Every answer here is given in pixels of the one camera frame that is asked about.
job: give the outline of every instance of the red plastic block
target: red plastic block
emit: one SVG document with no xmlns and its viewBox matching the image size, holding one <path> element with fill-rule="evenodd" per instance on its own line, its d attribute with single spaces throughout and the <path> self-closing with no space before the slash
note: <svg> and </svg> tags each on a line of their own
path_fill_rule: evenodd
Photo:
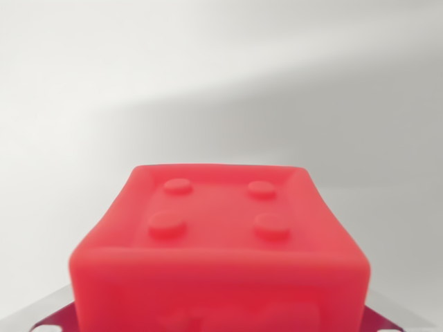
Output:
<svg viewBox="0 0 443 332">
<path fill-rule="evenodd" d="M 82 332 L 357 332 L 370 274 L 275 166 L 137 167 L 70 265 Z"/>
</svg>

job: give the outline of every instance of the white backdrop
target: white backdrop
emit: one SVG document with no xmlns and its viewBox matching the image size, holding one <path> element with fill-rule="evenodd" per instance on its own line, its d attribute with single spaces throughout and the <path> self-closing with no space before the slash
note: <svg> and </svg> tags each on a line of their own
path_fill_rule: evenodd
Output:
<svg viewBox="0 0 443 332">
<path fill-rule="evenodd" d="M 443 325 L 441 1 L 0 0 L 0 317 L 140 164 L 306 167 L 372 287 Z"/>
</svg>

